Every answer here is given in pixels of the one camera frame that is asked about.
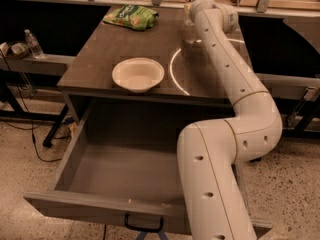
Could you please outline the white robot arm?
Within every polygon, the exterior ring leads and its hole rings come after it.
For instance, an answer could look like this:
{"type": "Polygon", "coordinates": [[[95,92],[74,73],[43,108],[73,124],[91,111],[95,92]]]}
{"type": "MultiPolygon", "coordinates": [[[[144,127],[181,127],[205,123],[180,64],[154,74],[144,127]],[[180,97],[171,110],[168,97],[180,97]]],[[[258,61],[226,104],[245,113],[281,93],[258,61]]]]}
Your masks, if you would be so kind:
{"type": "Polygon", "coordinates": [[[193,240],[257,240],[232,165],[270,152],[282,134],[279,110],[227,38],[234,7],[196,0],[189,9],[235,115],[194,122],[177,143],[177,163],[193,240]]]}

